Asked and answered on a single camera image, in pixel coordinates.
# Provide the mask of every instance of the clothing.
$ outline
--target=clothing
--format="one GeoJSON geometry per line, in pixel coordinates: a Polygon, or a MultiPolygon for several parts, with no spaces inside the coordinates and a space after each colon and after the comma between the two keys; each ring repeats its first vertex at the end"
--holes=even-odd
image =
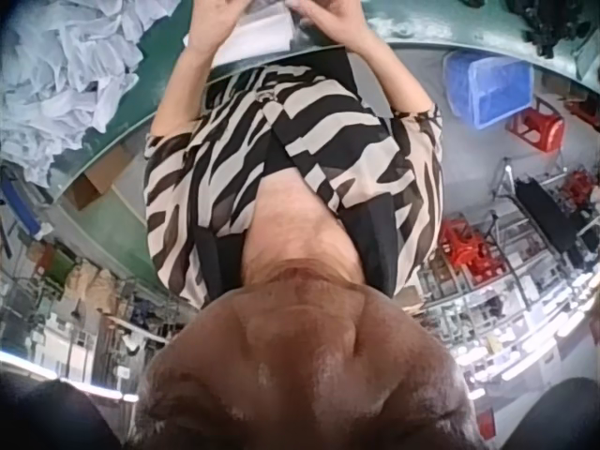
{"type": "Polygon", "coordinates": [[[393,296],[435,248],[442,219],[436,108],[382,119],[308,67],[232,77],[215,108],[148,138],[144,198],[158,277],[201,307],[241,286],[265,162],[285,152],[340,220],[367,284],[393,296]]]}

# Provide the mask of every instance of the woman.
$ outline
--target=woman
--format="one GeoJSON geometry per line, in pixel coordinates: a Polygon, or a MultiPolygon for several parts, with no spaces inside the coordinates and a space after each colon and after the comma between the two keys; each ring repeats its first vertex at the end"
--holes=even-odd
{"type": "Polygon", "coordinates": [[[208,306],[149,368],[132,444],[480,448],[454,360],[389,301],[437,241],[437,108],[360,0],[293,0],[367,62],[394,117],[362,104],[329,53],[234,77],[201,112],[249,2],[195,0],[152,124],[150,253],[172,292],[208,306]]]}

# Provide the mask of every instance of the forearm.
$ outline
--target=forearm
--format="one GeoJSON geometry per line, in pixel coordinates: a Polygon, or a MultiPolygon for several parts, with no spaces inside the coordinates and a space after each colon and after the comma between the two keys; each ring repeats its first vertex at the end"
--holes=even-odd
{"type": "Polygon", "coordinates": [[[164,97],[158,105],[150,133],[165,136],[198,117],[206,80],[215,54],[185,49],[172,72],[164,97]]]}
{"type": "Polygon", "coordinates": [[[377,77],[387,101],[400,113],[423,113],[433,102],[394,51],[370,30],[356,52],[377,77]]]}

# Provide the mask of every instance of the green object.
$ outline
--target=green object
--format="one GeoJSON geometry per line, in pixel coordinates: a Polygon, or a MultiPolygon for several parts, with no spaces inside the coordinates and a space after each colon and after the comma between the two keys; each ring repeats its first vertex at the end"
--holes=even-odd
{"type": "Polygon", "coordinates": [[[75,267],[75,262],[69,258],[62,250],[57,248],[52,255],[52,262],[44,277],[51,279],[61,287],[65,287],[68,274],[75,267]]]}
{"type": "MultiPolygon", "coordinates": [[[[107,132],[100,134],[89,130],[81,150],[66,151],[56,159],[51,168],[49,188],[55,199],[107,149],[152,118],[177,57],[184,48],[183,38],[188,33],[191,5],[192,0],[182,0],[171,18],[160,20],[143,36],[140,47],[144,60],[137,71],[140,81],[123,97],[107,132]]],[[[578,79],[574,54],[583,45],[581,39],[561,42],[555,49],[553,59],[540,58],[535,47],[523,40],[526,24],[519,16],[507,11],[503,0],[489,0],[481,8],[466,7],[458,0],[370,0],[363,7],[369,26],[391,44],[487,50],[532,62],[573,80],[578,79]]],[[[600,12],[598,2],[587,0],[586,9],[585,16],[597,24],[600,12]]],[[[314,31],[298,35],[291,51],[218,67],[211,74],[211,79],[330,45],[327,39],[314,31]]],[[[579,82],[600,93],[595,68],[592,66],[579,82]]]]}
{"type": "MultiPolygon", "coordinates": [[[[145,59],[137,73],[138,84],[127,93],[105,134],[88,131],[83,149],[67,151],[52,165],[50,193],[57,199],[71,182],[108,149],[133,130],[147,123],[156,112],[173,66],[183,50],[188,32],[192,0],[182,0],[169,19],[157,22],[143,37],[145,59]]],[[[586,16],[598,20],[599,4],[588,0],[586,16]]],[[[555,58],[539,58],[535,47],[522,38],[526,24],[510,14],[503,0],[488,0],[475,9],[458,0],[370,0],[364,3],[369,25],[395,46],[429,45],[487,50],[530,61],[570,79],[577,79],[577,53],[580,41],[564,41],[555,49],[555,58]]],[[[211,80],[287,57],[331,46],[316,30],[309,30],[292,43],[290,52],[250,58],[213,70],[211,80]]],[[[600,92],[592,66],[581,82],[600,92]]],[[[70,218],[110,258],[126,268],[150,289],[161,287],[146,246],[146,229],[133,211],[113,191],[109,191],[83,211],[65,208],[70,218]]]]}

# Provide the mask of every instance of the white cloth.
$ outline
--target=white cloth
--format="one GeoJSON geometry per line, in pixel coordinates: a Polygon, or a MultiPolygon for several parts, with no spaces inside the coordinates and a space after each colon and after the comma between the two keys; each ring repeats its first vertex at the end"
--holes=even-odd
{"type": "Polygon", "coordinates": [[[90,127],[106,132],[138,81],[136,44],[180,1],[22,2],[0,56],[0,157],[21,165],[25,180],[48,186],[56,155],[82,148],[90,127]]]}

